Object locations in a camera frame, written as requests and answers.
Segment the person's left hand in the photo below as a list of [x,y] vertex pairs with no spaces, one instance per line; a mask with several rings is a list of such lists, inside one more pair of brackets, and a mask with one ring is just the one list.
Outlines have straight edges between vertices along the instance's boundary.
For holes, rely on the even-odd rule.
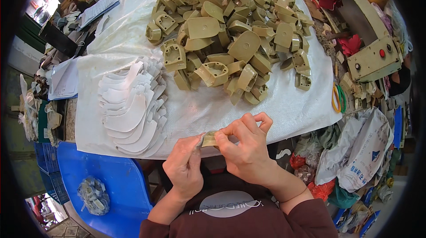
[[204,184],[200,172],[201,151],[195,148],[201,136],[180,138],[163,163],[163,169],[173,184],[170,192],[185,202],[198,194]]

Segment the stack of white cutouts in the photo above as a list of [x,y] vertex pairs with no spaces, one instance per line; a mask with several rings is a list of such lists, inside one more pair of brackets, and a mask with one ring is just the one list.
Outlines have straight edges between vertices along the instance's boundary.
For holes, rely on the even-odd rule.
[[116,149],[149,157],[166,139],[164,102],[166,81],[162,64],[147,57],[124,69],[107,73],[99,81],[102,123]]

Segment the paper document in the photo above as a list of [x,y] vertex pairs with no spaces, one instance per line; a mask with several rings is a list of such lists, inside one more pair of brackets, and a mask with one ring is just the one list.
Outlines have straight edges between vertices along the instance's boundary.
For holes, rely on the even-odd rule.
[[48,100],[74,97],[78,90],[77,59],[71,58],[52,70],[51,85],[47,94]]
[[103,15],[107,11],[111,10],[118,4],[120,4],[120,0],[99,0],[97,3],[95,3],[95,5],[87,8],[79,16],[79,30],[84,28],[89,23],[93,22],[93,20]]

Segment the hand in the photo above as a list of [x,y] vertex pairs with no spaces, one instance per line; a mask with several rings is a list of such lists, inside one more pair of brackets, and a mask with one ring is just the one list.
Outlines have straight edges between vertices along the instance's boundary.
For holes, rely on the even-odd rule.
[[171,193],[187,202],[203,188],[204,180],[200,172],[201,151],[195,146],[202,134],[180,138],[173,147],[163,169],[173,184]]
[[[256,122],[259,121],[262,123],[258,127]],[[275,169],[279,168],[276,161],[269,158],[266,147],[266,134],[272,123],[264,112],[254,116],[246,113],[215,133],[216,143],[230,173],[248,183],[264,187],[272,183]],[[236,146],[230,142],[227,135],[235,135],[239,144]]]

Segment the white woven plastic sheet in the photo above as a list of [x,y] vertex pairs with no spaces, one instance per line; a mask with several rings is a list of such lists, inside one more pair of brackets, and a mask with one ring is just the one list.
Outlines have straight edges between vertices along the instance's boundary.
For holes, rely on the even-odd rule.
[[[135,61],[138,56],[163,60],[159,46],[152,46],[145,37],[156,0],[120,0],[120,5],[103,16],[95,40],[88,46],[88,55],[80,57],[79,89],[75,140],[77,149],[84,152],[128,157],[115,149],[101,123],[97,87],[102,74]],[[303,0],[296,5],[309,15]],[[217,130],[240,118],[244,113],[266,112],[274,124],[267,143],[274,143],[295,135],[334,124],[342,118],[331,106],[333,87],[332,64],[313,34],[308,59],[312,86],[309,91],[294,86],[295,70],[283,72],[274,64],[269,82],[268,97],[257,106],[244,100],[233,106],[222,87],[208,88],[201,83],[197,91],[180,91],[173,81],[173,73],[165,76],[167,88],[165,103],[168,119],[164,131],[167,138],[150,159],[166,159],[179,138]],[[202,157],[220,155],[215,148],[204,148]]]

